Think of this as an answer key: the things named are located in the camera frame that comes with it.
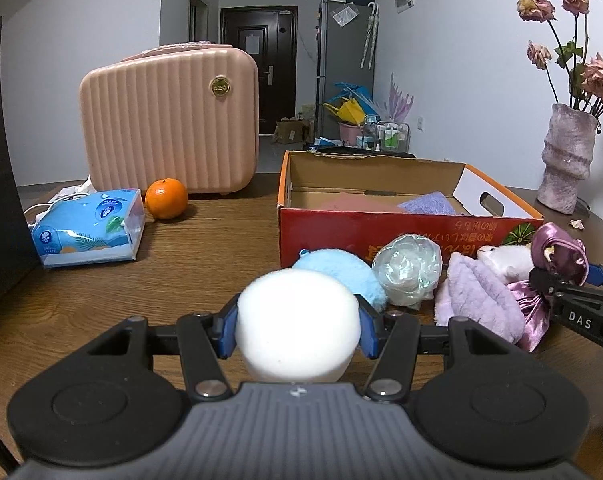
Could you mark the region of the white round sponge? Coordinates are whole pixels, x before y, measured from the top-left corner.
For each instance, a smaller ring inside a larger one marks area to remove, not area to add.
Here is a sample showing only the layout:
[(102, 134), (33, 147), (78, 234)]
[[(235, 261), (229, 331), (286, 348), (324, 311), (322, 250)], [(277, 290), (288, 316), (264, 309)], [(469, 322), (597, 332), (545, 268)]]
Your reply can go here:
[(257, 382), (337, 382), (359, 344), (358, 299), (319, 272), (263, 275), (237, 307), (236, 342)]

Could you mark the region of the lavender knit drawstring pouch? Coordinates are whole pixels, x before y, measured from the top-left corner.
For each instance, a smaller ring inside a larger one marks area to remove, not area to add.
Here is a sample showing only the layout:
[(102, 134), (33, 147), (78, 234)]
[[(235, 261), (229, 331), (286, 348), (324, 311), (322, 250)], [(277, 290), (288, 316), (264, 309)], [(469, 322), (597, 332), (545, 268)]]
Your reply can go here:
[(408, 214), (440, 214), (440, 216), (454, 216), (457, 212), (440, 191), (427, 193), (412, 198), (398, 205), (398, 208)]

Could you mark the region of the pink scouring sponge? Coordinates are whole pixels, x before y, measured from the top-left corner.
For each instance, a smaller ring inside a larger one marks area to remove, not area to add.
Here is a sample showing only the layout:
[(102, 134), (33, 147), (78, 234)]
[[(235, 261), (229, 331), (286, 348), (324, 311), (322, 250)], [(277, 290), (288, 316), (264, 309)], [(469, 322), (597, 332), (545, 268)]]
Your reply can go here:
[(396, 203), (390, 203), (382, 197), (364, 194), (340, 192), (322, 200), (317, 206), (320, 210), (359, 211), (359, 212), (403, 212)]

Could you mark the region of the yellow white plush toy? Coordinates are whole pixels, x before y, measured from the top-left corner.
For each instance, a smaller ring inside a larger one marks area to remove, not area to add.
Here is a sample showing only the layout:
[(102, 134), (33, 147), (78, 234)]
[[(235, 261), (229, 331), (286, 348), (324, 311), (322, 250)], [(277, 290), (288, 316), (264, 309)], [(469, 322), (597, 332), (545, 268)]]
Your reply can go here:
[(476, 259), (505, 285), (527, 280), (533, 270), (530, 248), (525, 245), (481, 246)]

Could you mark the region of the fallen pink petal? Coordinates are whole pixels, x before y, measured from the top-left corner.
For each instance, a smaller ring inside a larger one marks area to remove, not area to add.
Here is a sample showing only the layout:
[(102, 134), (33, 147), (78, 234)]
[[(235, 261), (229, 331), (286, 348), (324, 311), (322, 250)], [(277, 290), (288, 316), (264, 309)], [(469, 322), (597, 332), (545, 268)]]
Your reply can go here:
[(583, 231), (585, 229), (585, 225), (581, 219), (573, 219), (569, 222), (569, 225), (574, 230)]

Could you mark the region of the light purple plush cloth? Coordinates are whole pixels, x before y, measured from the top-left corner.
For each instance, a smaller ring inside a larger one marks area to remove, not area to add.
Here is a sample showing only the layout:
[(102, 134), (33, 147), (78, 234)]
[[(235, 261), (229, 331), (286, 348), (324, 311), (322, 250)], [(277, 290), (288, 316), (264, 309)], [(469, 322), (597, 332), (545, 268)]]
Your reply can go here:
[(484, 263), (459, 252), (452, 252), (438, 288), (435, 324), (447, 326), (454, 316), (465, 316), (511, 344), (524, 335), (525, 318), (510, 289)]

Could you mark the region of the orange cardboard box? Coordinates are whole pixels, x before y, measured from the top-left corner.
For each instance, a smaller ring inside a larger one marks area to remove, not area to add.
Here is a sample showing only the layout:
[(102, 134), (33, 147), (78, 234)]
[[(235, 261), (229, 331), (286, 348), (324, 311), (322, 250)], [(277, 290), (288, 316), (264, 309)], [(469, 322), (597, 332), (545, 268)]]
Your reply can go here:
[[(329, 211), (317, 208), (340, 192), (382, 197), (397, 205), (440, 191), (457, 212)], [(473, 256), (484, 245), (526, 244), (543, 215), (525, 200), (463, 162), (394, 156), (339, 156), (288, 151), (277, 194), (280, 263), (291, 266), (303, 249), (338, 248), (372, 261), (403, 234), (428, 237), (443, 257)]]

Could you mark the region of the orange fruit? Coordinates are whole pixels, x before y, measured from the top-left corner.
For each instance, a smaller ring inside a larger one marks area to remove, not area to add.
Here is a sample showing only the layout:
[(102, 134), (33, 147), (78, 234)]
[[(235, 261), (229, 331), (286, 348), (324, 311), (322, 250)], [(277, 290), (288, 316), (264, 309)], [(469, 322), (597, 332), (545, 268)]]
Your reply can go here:
[(184, 184), (173, 178), (152, 182), (145, 193), (145, 207), (158, 220), (172, 220), (183, 214), (188, 203)]

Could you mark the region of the light blue tissue pack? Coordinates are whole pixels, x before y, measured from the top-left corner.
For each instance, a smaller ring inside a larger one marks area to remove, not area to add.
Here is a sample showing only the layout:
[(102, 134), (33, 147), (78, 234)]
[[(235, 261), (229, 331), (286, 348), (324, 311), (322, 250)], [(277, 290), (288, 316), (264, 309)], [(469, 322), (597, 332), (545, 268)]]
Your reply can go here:
[(133, 261), (145, 226), (139, 190), (118, 188), (60, 200), (38, 220), (32, 240), (44, 268)]

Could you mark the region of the black bag on chair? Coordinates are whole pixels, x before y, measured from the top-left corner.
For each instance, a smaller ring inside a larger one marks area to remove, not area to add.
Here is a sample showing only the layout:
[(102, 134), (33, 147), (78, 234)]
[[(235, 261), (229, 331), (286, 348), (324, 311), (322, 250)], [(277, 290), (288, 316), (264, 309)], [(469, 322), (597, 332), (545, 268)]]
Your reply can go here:
[(411, 153), (390, 152), (390, 151), (374, 151), (367, 148), (354, 148), (353, 146), (344, 145), (311, 145), (308, 148), (311, 153), (323, 155), (339, 155), (339, 156), (394, 156), (400, 158), (415, 159)]

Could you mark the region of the cardboard box on floor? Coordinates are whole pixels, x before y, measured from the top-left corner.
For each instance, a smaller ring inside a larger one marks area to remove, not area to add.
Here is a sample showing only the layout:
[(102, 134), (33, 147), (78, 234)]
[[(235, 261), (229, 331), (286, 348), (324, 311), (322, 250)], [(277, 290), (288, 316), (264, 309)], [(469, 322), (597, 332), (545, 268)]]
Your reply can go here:
[(273, 142), (278, 144), (307, 143), (311, 140), (313, 122), (305, 118), (283, 118), (276, 123)]

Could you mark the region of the pink ribbed suitcase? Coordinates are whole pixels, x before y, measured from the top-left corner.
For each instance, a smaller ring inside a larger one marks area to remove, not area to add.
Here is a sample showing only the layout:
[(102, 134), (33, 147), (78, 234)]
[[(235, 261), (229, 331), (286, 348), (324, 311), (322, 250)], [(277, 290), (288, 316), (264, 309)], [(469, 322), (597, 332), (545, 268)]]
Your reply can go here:
[(226, 44), (168, 44), (86, 75), (79, 100), (88, 174), (99, 191), (234, 193), (259, 157), (259, 70)]

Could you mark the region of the yellow bag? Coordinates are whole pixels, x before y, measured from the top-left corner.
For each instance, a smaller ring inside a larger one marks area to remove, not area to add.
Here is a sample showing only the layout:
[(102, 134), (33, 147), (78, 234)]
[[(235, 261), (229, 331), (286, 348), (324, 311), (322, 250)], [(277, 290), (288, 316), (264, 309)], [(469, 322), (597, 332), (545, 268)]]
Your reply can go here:
[(324, 102), (323, 107), (335, 116), (338, 122), (361, 127), (364, 123), (365, 114), (363, 108), (356, 99), (341, 99), (341, 104), (335, 105), (329, 102)]

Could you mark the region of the dark entrance door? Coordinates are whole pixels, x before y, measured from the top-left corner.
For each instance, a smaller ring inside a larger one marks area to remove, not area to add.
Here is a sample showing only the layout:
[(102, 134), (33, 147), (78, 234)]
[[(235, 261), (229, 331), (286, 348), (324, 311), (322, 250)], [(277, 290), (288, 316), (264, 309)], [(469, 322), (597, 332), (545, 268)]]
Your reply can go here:
[(296, 114), (297, 6), (236, 6), (221, 10), (221, 41), (244, 50), (256, 62), (259, 133)]

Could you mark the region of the grey refrigerator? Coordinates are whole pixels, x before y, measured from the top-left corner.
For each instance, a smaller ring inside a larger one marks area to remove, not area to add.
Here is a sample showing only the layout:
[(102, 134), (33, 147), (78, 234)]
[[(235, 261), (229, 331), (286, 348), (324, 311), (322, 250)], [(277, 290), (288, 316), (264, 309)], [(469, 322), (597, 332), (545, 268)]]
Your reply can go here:
[(352, 2), (322, 0), (319, 4), (315, 77), (315, 132), (330, 139), (339, 138), (335, 116), (323, 106), (336, 104), (341, 82), (373, 90), (374, 68), (360, 67), (367, 24), (373, 8)]

